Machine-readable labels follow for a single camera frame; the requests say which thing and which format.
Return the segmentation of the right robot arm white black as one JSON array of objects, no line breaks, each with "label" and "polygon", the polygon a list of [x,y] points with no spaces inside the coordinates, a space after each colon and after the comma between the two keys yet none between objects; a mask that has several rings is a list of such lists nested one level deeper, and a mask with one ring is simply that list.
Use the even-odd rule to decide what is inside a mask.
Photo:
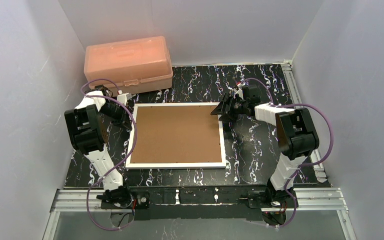
[{"label": "right robot arm white black", "polygon": [[217,115],[222,122],[234,122],[239,115],[247,115],[276,127],[281,154],[267,184],[272,191],[290,190],[295,171],[319,147],[318,134],[308,109],[264,103],[255,85],[237,86],[226,93],[211,114]]}]

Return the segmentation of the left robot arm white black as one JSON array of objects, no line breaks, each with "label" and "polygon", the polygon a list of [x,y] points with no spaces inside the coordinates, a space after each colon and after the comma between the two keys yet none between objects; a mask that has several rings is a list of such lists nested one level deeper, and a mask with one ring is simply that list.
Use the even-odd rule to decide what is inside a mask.
[{"label": "left robot arm white black", "polygon": [[87,91],[82,101],[73,109],[64,113],[69,138],[73,149],[83,154],[103,178],[103,188],[115,191],[123,186],[123,177],[108,152],[109,132],[104,127],[102,115],[110,117],[112,124],[126,130],[132,130],[131,119],[126,111],[128,100],[132,96],[118,90],[116,100],[104,85]]}]

